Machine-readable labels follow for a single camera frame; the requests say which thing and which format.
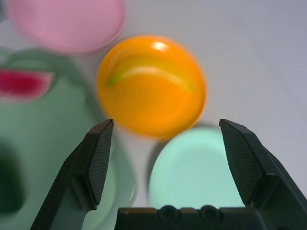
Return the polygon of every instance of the pink plate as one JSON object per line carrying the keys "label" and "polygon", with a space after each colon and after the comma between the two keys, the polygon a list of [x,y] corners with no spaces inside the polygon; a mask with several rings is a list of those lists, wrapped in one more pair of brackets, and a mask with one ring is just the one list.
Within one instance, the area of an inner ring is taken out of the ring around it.
{"label": "pink plate", "polygon": [[10,0],[9,16],[27,37],[63,53],[112,42],[126,18],[124,0]]}

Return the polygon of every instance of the green plastic container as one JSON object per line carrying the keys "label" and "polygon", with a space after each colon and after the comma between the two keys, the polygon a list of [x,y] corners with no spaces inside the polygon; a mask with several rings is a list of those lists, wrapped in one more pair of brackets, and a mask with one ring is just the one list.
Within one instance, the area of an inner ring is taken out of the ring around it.
{"label": "green plastic container", "polygon": [[[67,57],[37,49],[10,54],[1,49],[0,68],[55,73],[50,91],[42,98],[30,103],[0,103],[0,141],[15,154],[24,197],[19,211],[0,215],[0,230],[27,230],[64,160],[105,117],[82,74]],[[117,209],[134,202],[135,174],[115,137],[112,152],[101,206],[88,213],[83,230],[112,229]]]}

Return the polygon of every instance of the white table surface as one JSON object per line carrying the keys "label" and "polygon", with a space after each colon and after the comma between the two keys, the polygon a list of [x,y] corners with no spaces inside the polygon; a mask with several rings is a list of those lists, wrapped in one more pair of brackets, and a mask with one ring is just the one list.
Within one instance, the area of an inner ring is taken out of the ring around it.
{"label": "white table surface", "polygon": [[[307,1],[127,0],[128,20],[112,44],[133,35],[158,34],[189,49],[208,82],[200,122],[226,118],[254,131],[307,196]],[[75,57],[91,86],[112,47]],[[9,21],[0,24],[0,46],[35,46]],[[148,206],[149,169],[162,144],[117,127],[138,177],[134,206]]]}

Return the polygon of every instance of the watermelon slice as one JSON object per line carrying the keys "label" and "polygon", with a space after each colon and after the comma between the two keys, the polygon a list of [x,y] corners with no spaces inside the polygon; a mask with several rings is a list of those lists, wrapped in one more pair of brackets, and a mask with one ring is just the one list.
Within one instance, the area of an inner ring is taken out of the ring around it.
{"label": "watermelon slice", "polygon": [[54,74],[0,69],[0,101],[28,102],[48,92]]}

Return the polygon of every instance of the orange toy plate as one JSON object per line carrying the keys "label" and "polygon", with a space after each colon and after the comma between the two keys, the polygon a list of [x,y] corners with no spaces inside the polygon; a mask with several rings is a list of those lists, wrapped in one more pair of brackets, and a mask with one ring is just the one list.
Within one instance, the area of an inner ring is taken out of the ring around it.
{"label": "orange toy plate", "polygon": [[102,108],[142,136],[171,138],[192,127],[205,106],[204,75],[193,56],[159,36],[137,36],[112,48],[97,74]]}

